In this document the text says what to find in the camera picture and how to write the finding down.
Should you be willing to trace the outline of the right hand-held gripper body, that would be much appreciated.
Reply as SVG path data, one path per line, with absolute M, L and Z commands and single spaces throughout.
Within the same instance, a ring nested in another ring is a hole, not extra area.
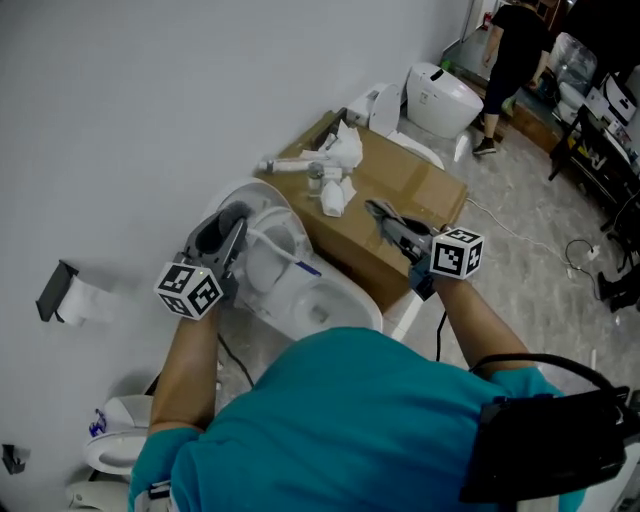
M 422 300 L 434 293 L 436 276 L 465 280 L 480 267 L 484 237 L 465 228 L 455 228 L 433 236 L 402 238 L 401 252 L 409 259 L 409 285 Z

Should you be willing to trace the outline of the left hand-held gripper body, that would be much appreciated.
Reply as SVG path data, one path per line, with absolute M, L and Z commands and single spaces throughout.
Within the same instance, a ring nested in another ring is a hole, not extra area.
M 238 255 L 237 249 L 199 256 L 178 252 L 165 264 L 154 292 L 171 313 L 200 320 L 220 301 L 235 299 L 239 284 L 232 265 Z

